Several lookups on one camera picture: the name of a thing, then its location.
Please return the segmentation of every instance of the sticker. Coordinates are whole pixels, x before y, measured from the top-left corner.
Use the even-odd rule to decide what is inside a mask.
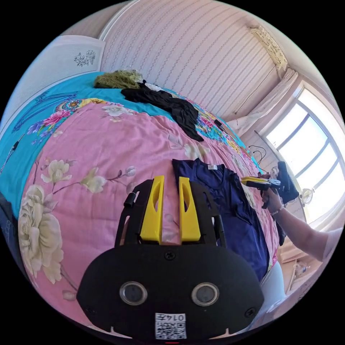
[[[187,339],[186,314],[155,314],[156,339]]]

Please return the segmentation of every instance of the screw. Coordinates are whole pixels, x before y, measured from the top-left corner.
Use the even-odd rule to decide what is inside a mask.
[[[245,317],[251,317],[255,313],[255,308],[249,308],[245,313]]]
[[[175,259],[175,253],[173,252],[166,252],[164,254],[164,257],[167,259],[167,260],[174,260]]]

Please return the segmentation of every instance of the black cable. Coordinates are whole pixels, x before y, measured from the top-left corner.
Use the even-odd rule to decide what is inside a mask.
[[[265,154],[264,154],[264,155],[262,155],[261,151],[258,151],[258,150],[254,151],[253,153],[255,153],[255,152],[259,152],[259,153],[260,153],[261,158],[260,158],[260,160],[258,161],[258,168],[260,168],[261,170],[263,170],[265,173],[268,174],[268,172],[267,172],[266,170],[264,170],[264,169],[262,169],[262,168],[260,167],[261,161],[262,161],[262,160],[265,158],[265,156],[267,155],[266,149],[265,149],[264,147],[257,146],[257,145],[249,145],[248,147],[250,148],[250,147],[252,147],[252,146],[253,146],[253,147],[262,148],[262,149],[265,151]]]

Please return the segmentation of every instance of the camera lens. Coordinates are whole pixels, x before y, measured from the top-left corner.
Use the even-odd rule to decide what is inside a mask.
[[[145,302],[147,291],[142,284],[130,281],[121,286],[120,297],[126,304],[140,305]]]
[[[193,302],[201,307],[207,307],[214,304],[218,296],[219,290],[212,283],[198,284],[192,291]]]

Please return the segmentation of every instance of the white curtain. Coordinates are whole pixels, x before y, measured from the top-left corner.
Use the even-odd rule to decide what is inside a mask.
[[[258,119],[266,116],[278,104],[297,77],[298,73],[288,68],[279,84],[247,116],[231,120],[227,124],[239,137],[243,135]]]

